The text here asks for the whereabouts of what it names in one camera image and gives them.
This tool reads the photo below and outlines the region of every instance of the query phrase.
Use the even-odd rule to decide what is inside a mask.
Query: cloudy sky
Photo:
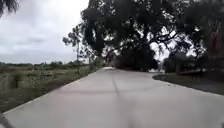
[[[41,63],[75,59],[63,36],[80,21],[88,0],[20,0],[16,14],[0,19],[0,61]]]

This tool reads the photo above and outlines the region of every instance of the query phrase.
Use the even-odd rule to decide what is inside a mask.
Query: distant tree
[[[113,62],[115,61],[115,59],[116,59],[116,54],[115,54],[115,52],[114,52],[114,50],[113,49],[111,49],[109,52],[107,52],[107,54],[106,54],[106,56],[105,56],[105,61],[106,61],[106,63],[107,63],[107,65],[109,66],[115,66],[114,64],[113,64]]]
[[[4,13],[5,10],[8,12],[13,12],[18,9],[18,1],[17,0],[1,0],[0,1],[0,15]]]
[[[4,62],[0,62],[0,65],[5,65],[5,63]]]
[[[56,68],[62,68],[63,63],[61,61],[53,61],[50,63],[50,67],[52,69],[56,69]]]
[[[166,58],[163,60],[163,68],[166,73],[175,72],[175,61],[171,58]]]
[[[158,68],[159,68],[159,62],[156,59],[153,59],[150,69],[158,69]]]
[[[207,68],[208,55],[206,53],[199,56],[196,60],[196,68],[200,69],[200,72],[203,72],[203,69]]]
[[[75,68],[76,65],[75,65],[74,62],[70,61],[70,62],[67,63],[67,67],[69,67],[69,68]]]
[[[155,52],[150,47],[144,47],[142,50],[139,46],[134,48],[127,47],[123,49],[117,57],[117,66],[122,69],[140,70],[147,72],[149,69],[154,68],[154,55]]]

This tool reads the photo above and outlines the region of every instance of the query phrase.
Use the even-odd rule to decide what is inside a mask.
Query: road
[[[222,128],[224,97],[102,69],[5,113],[16,128]]]

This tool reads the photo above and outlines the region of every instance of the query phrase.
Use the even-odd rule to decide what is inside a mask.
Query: vegetation
[[[4,70],[0,73],[0,112],[73,82],[95,71],[99,66],[77,61],[35,65],[1,63],[0,67]]]
[[[218,0],[89,0],[81,13],[82,21],[63,41],[72,46],[81,43],[80,54],[91,51],[102,58],[113,49],[119,68],[155,68],[151,45],[156,44],[160,53],[166,49],[175,54],[175,59],[168,58],[175,60],[170,64],[174,66],[172,72],[178,73],[192,63],[194,69],[202,69],[197,66],[204,66],[198,61],[204,55],[207,63],[217,62],[204,68],[220,69],[224,56],[223,5]],[[188,59],[190,65],[181,65],[182,58],[176,56],[179,53],[193,53],[194,62]]]
[[[214,78],[214,74],[189,73],[189,74],[163,74],[156,75],[154,79],[166,81],[177,86],[193,88],[204,92],[224,95],[223,80]]]
[[[5,10],[9,12],[16,11],[18,9],[17,0],[1,0],[0,1],[0,15],[4,13]]]
[[[163,66],[166,73],[174,73],[177,74],[179,72],[186,72],[197,69],[201,65],[199,65],[199,61],[196,61],[194,56],[187,56],[183,52],[173,52],[170,53],[169,57],[164,59]]]

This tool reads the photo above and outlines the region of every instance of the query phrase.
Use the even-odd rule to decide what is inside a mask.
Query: green grass
[[[165,81],[188,88],[193,88],[204,92],[224,95],[224,83],[208,80],[204,77],[163,74],[163,75],[156,75],[153,78],[156,80]]]
[[[9,88],[7,77],[0,75],[0,112],[8,111],[32,99],[42,96],[56,88],[88,75],[88,69],[51,70],[51,71],[23,71],[20,72],[18,88]]]

